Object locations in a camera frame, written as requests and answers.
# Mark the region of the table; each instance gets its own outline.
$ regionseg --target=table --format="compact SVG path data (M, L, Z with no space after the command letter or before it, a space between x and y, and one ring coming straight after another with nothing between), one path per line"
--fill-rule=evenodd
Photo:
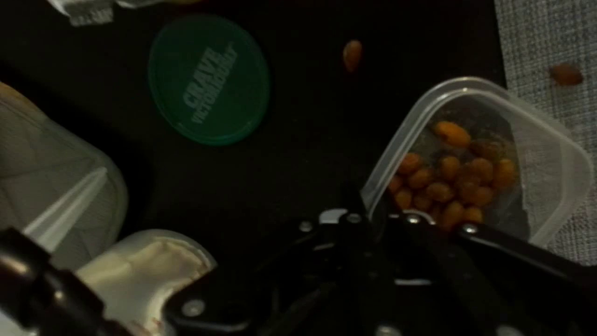
M200 11L226 15L261 45L273 99L247 140L207 148L172 131L148 88L157 32ZM358 37L355 77L344 45ZM43 0L0 2L0 80L122 168L131 207L122 235L168 228L217 260L275 228L344 205L413 103L459 75L504 84L491 0L211 0L118 9L108 26L71 28Z

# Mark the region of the black object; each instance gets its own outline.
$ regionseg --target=black object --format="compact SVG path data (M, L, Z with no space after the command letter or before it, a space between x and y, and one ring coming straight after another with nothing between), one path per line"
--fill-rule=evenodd
M179 291L168 321L179 336L597 334L594 269L485 226L446 237L424 213L394 215L383 235L360 213L330 217Z
M17 230L0 232L0 308L41 336L127 336L103 319L105 304L75 275L51 267L51 256Z

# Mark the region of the dark background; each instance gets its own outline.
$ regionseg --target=dark background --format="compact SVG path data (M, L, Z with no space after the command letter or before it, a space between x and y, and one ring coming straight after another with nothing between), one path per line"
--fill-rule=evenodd
M185 140L150 97L153 37L200 11L245 26L271 65L267 118L235 146ZM349 77L342 49L353 37L364 62ZM0 80L122 168L122 235L168 228L219 260L344 205L344 187L364 185L414 101L461 75L504 84L493 0L205 0L118 9L114 24L88 28L45 0L0 2Z

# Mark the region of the green circular label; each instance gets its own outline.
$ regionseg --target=green circular label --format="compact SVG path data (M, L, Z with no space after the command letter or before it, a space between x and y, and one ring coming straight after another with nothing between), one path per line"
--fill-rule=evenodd
M196 15L153 41L150 86L164 120L183 136L224 146L248 136L269 103L269 71L256 41L235 23Z

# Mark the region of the black surface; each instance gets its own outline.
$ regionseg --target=black surface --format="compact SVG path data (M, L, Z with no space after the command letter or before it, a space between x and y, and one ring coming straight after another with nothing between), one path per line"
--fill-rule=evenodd
M237 146L185 140L150 97L153 37L196 11L248 28L271 65L269 114ZM351 37L366 51L357 77L342 67ZM0 80L116 161L131 192L123 235L183 232L219 260L342 205L342 187L366 181L413 103L459 75L504 82L491 0L211 0L118 9L92 28L71 28L45 0L0 2Z

